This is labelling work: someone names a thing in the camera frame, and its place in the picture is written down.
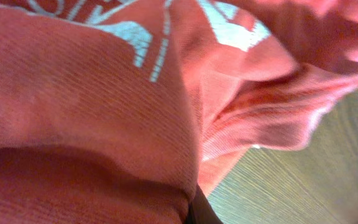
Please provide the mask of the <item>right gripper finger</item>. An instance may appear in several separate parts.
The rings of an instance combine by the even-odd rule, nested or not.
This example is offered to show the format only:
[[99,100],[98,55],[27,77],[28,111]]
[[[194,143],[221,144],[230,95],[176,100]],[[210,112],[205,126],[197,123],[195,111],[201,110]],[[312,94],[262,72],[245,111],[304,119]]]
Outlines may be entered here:
[[223,224],[199,185],[197,185],[194,199],[189,204],[185,224]]

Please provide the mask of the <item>orange soccer t-shirt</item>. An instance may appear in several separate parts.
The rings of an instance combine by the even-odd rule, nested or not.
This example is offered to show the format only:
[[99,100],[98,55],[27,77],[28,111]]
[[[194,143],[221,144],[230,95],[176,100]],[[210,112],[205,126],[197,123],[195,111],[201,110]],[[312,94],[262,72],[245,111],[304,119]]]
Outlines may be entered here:
[[358,1],[0,1],[0,223],[185,223],[358,88]]

